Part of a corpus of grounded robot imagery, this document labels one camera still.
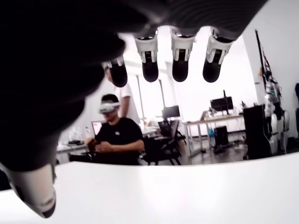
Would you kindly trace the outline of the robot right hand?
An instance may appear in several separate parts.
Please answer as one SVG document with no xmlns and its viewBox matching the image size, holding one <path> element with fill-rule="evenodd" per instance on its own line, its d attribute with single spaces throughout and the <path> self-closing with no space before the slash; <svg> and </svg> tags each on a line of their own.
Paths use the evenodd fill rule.
<svg viewBox="0 0 299 224">
<path fill-rule="evenodd" d="M 263 0 L 3 0 L 0 3 L 0 169 L 42 218 L 56 206 L 56 148 L 123 55 L 119 33 L 204 26 L 235 40 Z"/>
</svg>

